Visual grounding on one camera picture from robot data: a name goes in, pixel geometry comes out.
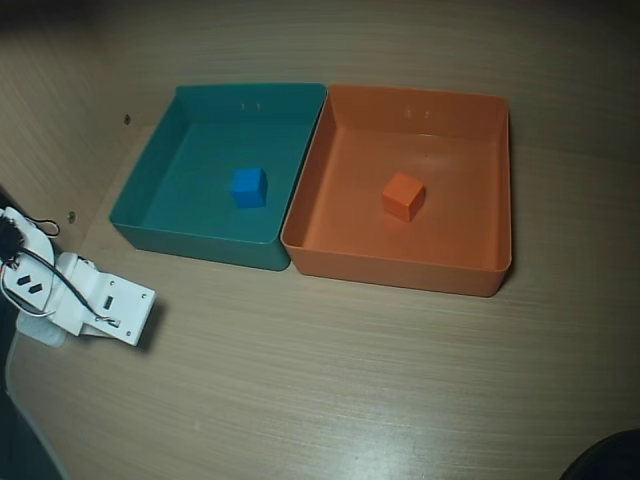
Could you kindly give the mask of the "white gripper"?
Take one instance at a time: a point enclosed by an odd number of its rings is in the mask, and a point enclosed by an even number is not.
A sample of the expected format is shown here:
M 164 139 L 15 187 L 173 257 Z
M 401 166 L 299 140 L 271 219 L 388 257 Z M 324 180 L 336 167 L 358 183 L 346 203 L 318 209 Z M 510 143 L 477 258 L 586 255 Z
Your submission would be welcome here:
M 100 310 L 100 307 L 97 306 L 98 300 L 95 290 L 101 272 L 93 262 L 80 258 L 76 253 L 63 252 L 57 257 L 56 267 L 94 308 Z M 103 335 L 100 330 L 85 323 L 85 320 L 92 322 L 94 315 L 58 278 L 55 278 L 50 300 L 53 302 L 52 309 L 54 310 L 51 322 L 67 333 L 74 336 Z

